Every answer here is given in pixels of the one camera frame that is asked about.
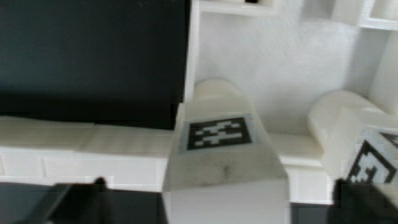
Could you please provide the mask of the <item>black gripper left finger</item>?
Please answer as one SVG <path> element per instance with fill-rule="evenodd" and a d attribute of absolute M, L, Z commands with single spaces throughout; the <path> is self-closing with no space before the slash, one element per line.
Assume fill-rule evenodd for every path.
<path fill-rule="evenodd" d="M 106 181 L 57 184 L 16 224 L 114 224 Z"/>

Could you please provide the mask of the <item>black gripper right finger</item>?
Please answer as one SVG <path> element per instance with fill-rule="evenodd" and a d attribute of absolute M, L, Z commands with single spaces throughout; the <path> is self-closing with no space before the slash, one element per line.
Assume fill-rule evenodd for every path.
<path fill-rule="evenodd" d="M 336 181 L 330 224 L 398 224 L 398 185 Z"/>

